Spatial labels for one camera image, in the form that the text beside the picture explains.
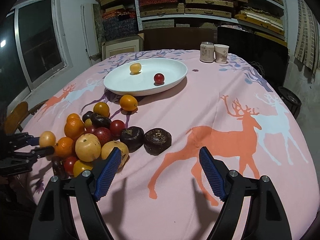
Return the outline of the large orange mandarin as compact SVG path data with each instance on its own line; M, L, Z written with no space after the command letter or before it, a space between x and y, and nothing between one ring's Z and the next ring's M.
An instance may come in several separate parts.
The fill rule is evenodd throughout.
M67 119L64 127L64 133L66 137L76 140L81 135L84 134L84 131L85 131L85 126L81 119L79 118Z

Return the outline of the pink paper cup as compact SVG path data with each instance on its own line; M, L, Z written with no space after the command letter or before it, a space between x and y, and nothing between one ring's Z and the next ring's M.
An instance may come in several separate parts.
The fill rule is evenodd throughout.
M229 46L223 44L215 44L215 61L217 63L227 63Z

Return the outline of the large yellow apple fruit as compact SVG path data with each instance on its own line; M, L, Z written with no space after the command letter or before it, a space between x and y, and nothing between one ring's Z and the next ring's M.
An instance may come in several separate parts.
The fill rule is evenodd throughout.
M100 157L101 144L99 139L91 134L81 135L75 143L75 152L78 158L84 162L92 162Z

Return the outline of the white oval plate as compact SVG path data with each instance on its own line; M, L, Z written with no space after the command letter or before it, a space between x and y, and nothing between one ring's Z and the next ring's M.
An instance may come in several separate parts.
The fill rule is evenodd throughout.
M133 63L142 65L139 74L131 74L130 66ZM157 73L164 75L163 84L155 84L153 77ZM104 77L104 86L117 95L147 96L175 87L185 79L187 73L187 66L178 60L166 58L142 59L122 64L111 70Z

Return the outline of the yellow tomato front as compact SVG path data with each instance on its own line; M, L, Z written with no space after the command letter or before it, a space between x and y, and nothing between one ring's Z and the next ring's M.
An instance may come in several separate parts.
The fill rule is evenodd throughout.
M93 166L93 163L77 160L73 166L73 177L77 177L85 170L92 170Z

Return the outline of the dark purple small fruit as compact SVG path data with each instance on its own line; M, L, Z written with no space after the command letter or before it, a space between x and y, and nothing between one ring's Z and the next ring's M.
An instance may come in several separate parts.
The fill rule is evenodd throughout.
M92 114L93 114L93 111L87 111L87 112L82 116L82 121L85 122L87 119L90 119Z

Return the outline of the yellow fruit in plate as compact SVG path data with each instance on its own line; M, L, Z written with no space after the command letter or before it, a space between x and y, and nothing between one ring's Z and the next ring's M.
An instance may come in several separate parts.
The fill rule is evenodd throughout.
M133 75L139 74L142 69L142 65L140 63L133 63L130 66L130 72Z

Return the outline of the dark water chestnut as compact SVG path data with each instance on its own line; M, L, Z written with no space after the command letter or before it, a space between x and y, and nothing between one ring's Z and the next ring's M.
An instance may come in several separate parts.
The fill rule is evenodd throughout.
M125 128L119 140L127 146L130 153L135 152L144 144L144 130L137 126Z
M153 128L144 134L144 148L150 155L159 155L172 144L171 134L162 128Z

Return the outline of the red cherry tomato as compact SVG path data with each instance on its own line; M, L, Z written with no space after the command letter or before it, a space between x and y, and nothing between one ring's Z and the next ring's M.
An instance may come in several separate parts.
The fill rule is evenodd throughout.
M121 132L126 128L126 125L121 120L113 120L110 124L110 132L112 134L112 138L117 140L119 139Z
M153 77L155 84L163 84L165 77L162 73L157 73Z

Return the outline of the red cherry tomato in plate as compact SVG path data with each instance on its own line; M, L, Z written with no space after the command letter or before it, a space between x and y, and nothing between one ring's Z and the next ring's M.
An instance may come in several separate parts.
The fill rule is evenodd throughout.
M163 84L165 77L162 73L157 73L153 77L155 84Z

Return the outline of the pink drink can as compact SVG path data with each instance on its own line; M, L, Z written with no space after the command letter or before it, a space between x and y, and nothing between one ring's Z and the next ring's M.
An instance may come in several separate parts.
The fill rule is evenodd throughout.
M214 62L215 47L212 42L202 42L200 45L200 61L205 63Z

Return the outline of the framed picture board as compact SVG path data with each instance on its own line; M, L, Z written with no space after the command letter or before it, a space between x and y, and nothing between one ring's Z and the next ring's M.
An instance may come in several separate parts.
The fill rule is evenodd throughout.
M132 35L124 38L119 38L112 41L104 42L101 45L101 59L105 60L108 57L122 54L133 53L143 50L144 34Z

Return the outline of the small orange mandarin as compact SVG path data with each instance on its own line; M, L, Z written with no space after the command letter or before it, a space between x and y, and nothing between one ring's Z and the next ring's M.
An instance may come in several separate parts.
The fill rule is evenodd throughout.
M55 155L67 158L73 153L73 140L69 137L62 137L55 144Z

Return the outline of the pale yellow round fruit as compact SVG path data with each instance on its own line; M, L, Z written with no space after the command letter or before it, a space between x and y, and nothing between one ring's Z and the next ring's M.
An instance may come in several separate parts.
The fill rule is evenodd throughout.
M55 146L56 144L56 136L51 131L43 132L39 137L39 146L40 147L48 147Z

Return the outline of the yellow orange tomato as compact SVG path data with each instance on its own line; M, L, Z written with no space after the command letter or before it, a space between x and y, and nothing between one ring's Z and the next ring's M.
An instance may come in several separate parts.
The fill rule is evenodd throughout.
M107 103L98 102L93 107L93 112L108 118L110 115L110 108Z

